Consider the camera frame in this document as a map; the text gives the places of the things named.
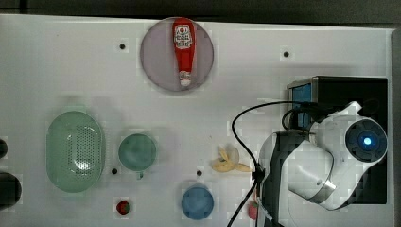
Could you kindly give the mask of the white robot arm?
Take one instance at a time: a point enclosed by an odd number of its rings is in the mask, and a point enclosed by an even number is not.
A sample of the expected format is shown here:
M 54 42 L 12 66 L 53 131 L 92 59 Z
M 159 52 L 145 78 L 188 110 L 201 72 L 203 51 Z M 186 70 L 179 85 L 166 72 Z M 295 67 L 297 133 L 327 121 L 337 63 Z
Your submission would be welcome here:
M 257 227 L 296 227 L 289 193 L 327 211 L 349 203 L 363 175 L 388 151 L 385 130 L 360 110 L 353 101 L 305 131 L 277 131 L 265 140 L 258 157 Z

